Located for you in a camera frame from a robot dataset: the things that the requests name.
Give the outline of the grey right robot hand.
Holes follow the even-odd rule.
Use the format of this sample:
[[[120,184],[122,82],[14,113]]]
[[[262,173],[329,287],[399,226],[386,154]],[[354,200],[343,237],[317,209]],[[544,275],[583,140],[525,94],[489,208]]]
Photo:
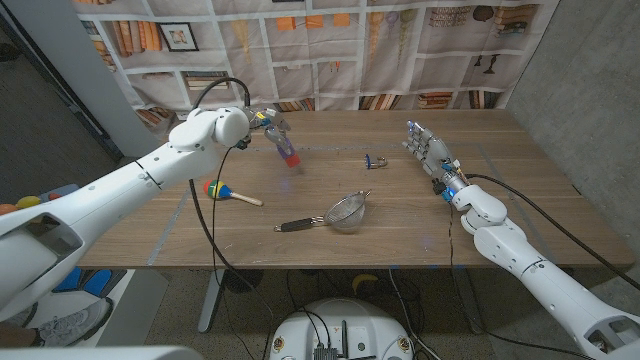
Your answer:
[[[445,190],[456,194],[469,185],[459,161],[441,138],[417,122],[409,120],[407,126],[408,138],[402,145],[431,177],[436,194]]]

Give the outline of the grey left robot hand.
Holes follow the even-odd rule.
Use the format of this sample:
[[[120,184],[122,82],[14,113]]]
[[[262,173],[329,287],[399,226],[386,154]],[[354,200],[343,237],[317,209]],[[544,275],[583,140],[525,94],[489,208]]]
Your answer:
[[[280,112],[268,107],[246,109],[251,130],[263,129],[265,137],[274,143],[285,158],[294,155],[294,148],[286,132],[291,129]]]

